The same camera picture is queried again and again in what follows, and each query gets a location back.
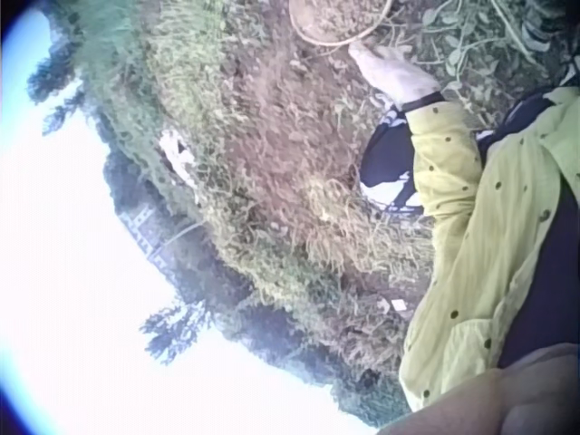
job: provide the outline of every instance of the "vegetation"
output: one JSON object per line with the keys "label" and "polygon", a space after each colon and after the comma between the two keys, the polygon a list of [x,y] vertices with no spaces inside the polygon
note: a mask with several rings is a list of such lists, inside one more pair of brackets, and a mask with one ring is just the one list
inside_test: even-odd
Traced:
{"label": "vegetation", "polygon": [[[521,1],[396,4],[373,34],[435,74],[474,128],[491,127],[550,55],[521,46]],[[382,107],[344,49],[300,40],[284,0],[45,0],[58,31],[35,102],[78,83],[46,132],[82,110],[111,147],[118,213],[152,204],[175,306],[142,327],[170,363],[213,324],[269,363],[332,384],[373,426],[406,412],[408,317],[430,280],[430,222],[377,214],[356,168]],[[176,154],[161,146],[181,137]]]}

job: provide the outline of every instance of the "sky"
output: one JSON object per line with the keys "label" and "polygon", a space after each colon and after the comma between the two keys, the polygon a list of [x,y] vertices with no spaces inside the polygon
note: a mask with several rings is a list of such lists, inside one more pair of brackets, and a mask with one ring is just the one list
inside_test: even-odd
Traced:
{"label": "sky", "polygon": [[29,12],[3,46],[0,382],[39,434],[352,434],[328,388],[270,367],[217,331],[166,367],[141,323],[174,297],[116,218],[108,150],[81,114],[43,138],[26,78],[48,54]]}

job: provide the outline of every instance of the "soil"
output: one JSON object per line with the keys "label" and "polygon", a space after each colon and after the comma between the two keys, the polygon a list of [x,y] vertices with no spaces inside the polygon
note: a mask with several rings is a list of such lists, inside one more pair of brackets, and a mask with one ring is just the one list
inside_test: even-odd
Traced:
{"label": "soil", "polygon": [[[246,107],[251,123],[243,135],[230,138],[229,157],[251,177],[274,222],[308,230],[319,225],[306,195],[313,174],[354,187],[354,168],[372,123],[340,119],[336,108],[342,98],[360,103],[368,88],[345,49],[332,58],[320,55],[293,32],[285,1],[271,5],[263,11],[271,44],[259,53],[232,53],[232,97]],[[370,108],[362,111],[372,120]]]}

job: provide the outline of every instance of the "yellow jacket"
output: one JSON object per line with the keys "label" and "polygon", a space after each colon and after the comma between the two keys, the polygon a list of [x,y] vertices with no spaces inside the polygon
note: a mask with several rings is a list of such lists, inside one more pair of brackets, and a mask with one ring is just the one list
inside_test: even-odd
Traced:
{"label": "yellow jacket", "polygon": [[485,171],[458,105],[407,114],[415,184],[435,219],[433,277],[400,370],[413,411],[497,365],[554,217],[561,174],[580,199],[580,92],[558,88],[546,97],[555,105],[494,144]]}

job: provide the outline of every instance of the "person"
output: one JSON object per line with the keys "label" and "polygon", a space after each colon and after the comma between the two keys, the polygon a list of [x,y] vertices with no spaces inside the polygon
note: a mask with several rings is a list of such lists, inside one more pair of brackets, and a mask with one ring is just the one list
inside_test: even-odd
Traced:
{"label": "person", "polygon": [[[535,351],[578,344],[580,56],[561,85],[528,95],[475,140],[432,76],[393,50],[358,42],[349,53],[392,100],[396,116],[386,118],[400,120],[380,125],[365,151],[366,195],[392,211],[416,189],[434,220],[432,279],[400,368],[411,410]],[[400,154],[412,183],[389,202],[385,186],[409,172],[395,168]]]}
{"label": "person", "polygon": [[577,345],[541,349],[462,383],[379,435],[577,434],[577,373]]}
{"label": "person", "polygon": [[545,53],[570,26],[580,21],[580,4],[574,0],[526,0],[522,38],[529,50]]}

